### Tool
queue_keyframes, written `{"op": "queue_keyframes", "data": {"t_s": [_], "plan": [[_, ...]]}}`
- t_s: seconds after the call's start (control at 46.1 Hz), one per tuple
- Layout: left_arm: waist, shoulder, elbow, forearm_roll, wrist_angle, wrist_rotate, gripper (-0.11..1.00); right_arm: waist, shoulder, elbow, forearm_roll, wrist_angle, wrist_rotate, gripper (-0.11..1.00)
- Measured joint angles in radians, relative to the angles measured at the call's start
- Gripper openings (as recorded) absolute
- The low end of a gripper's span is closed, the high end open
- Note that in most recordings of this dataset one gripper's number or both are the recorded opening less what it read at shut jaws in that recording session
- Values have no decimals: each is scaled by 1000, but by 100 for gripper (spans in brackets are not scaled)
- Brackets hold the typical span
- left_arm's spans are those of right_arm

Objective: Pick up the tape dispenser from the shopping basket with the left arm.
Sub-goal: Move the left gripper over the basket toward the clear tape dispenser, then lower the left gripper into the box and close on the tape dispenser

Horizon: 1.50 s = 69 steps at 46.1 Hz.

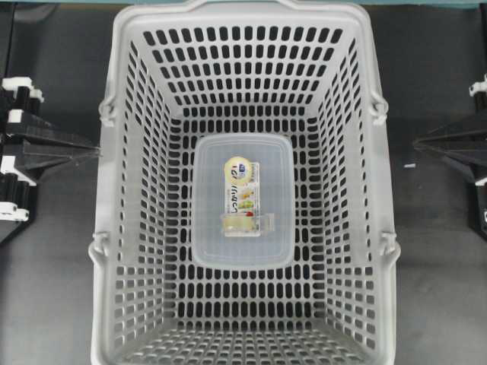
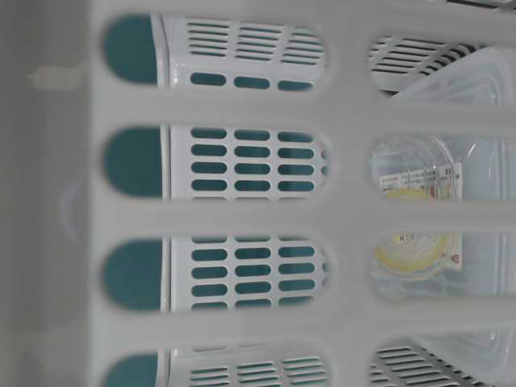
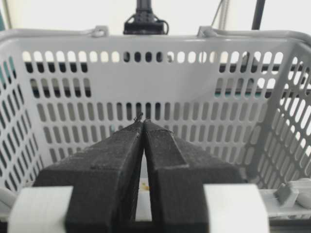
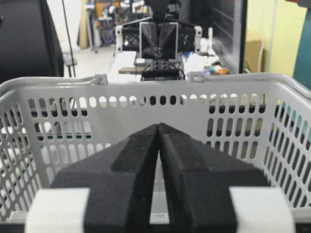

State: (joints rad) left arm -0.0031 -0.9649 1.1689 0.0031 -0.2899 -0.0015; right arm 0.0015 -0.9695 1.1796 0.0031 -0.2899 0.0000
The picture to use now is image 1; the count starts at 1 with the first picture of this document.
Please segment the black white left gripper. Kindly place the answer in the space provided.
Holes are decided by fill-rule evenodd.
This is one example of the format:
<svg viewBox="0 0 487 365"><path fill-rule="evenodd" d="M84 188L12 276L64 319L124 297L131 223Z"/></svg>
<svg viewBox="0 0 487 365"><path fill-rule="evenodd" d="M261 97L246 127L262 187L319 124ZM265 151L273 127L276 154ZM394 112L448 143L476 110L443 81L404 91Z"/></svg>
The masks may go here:
<svg viewBox="0 0 487 365"><path fill-rule="evenodd" d="M40 118L43 92L29 77L1 80L1 219L28 221L30 199L49 170L98 158L100 147Z"/></svg>

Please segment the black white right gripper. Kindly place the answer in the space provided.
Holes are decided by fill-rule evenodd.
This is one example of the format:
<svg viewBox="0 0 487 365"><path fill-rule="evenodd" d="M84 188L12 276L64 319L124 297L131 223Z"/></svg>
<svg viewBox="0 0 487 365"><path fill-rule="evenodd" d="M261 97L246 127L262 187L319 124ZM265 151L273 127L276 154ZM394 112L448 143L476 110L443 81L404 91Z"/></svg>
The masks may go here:
<svg viewBox="0 0 487 365"><path fill-rule="evenodd" d="M479 230L486 232L486 75L469 88L474 99L475 120L443 125L417 137L412 145L417 151L460 171L476 187ZM477 142L478 144L432 144L432 142Z"/></svg>

